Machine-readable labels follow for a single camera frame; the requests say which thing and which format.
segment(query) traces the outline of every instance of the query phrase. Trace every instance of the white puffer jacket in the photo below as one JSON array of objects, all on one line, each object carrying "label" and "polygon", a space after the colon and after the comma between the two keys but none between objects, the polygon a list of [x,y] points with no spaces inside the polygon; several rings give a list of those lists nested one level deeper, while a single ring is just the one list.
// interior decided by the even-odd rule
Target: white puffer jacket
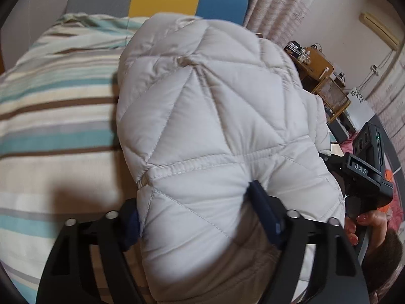
[{"label": "white puffer jacket", "polygon": [[278,252],[244,197],[252,180],[306,218],[344,222],[318,156],[330,149],[322,101],[275,44],[232,23],[157,14],[124,50],[118,81],[118,136],[158,303],[258,301]]}]

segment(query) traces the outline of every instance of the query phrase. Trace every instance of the striped bed sheet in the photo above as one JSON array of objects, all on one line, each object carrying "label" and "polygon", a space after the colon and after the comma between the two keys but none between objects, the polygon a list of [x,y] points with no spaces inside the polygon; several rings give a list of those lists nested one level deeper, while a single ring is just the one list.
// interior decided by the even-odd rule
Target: striped bed sheet
[{"label": "striped bed sheet", "polygon": [[[116,72],[144,20],[66,14],[0,77],[0,261],[30,304],[63,222],[97,219],[136,196],[116,133]],[[126,257],[153,303],[139,247]]]}]

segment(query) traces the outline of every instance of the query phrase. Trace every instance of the hand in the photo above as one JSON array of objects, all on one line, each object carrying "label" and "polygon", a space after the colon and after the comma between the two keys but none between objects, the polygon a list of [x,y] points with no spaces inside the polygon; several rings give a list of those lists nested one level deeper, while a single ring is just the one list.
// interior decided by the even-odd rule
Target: hand
[{"label": "hand", "polygon": [[[388,227],[387,215],[379,210],[373,210],[358,216],[356,221],[359,225],[371,226],[373,228],[367,249],[367,254],[369,254],[374,249],[378,248],[385,240]],[[356,223],[347,216],[345,217],[345,232],[350,243],[357,245],[358,237],[355,235]]]}]

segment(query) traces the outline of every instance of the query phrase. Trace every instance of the pink curtain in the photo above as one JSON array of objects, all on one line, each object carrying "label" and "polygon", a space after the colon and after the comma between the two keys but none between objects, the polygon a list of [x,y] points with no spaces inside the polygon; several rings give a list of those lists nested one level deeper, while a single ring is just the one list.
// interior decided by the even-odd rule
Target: pink curtain
[{"label": "pink curtain", "polygon": [[367,97],[405,166],[405,48]]},{"label": "pink curtain", "polygon": [[291,40],[313,0],[250,0],[244,25],[283,47]]}]

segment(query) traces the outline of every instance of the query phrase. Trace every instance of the metal screw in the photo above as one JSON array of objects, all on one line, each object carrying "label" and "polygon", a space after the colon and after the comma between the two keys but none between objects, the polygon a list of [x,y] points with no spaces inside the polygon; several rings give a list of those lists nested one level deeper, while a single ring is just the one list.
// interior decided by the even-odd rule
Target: metal screw
[{"label": "metal screw", "polygon": [[329,222],[330,225],[333,225],[333,226],[339,226],[340,225],[339,220],[337,218],[335,218],[335,217],[329,218],[328,222]]},{"label": "metal screw", "polygon": [[296,210],[288,210],[287,216],[290,218],[300,218],[300,213]]},{"label": "metal screw", "polygon": [[69,218],[66,222],[65,225],[66,226],[73,226],[76,224],[76,220],[74,218]]},{"label": "metal screw", "polygon": [[118,212],[116,212],[115,210],[112,210],[112,211],[106,213],[105,216],[107,217],[107,219],[114,219],[114,218],[118,217]]}]

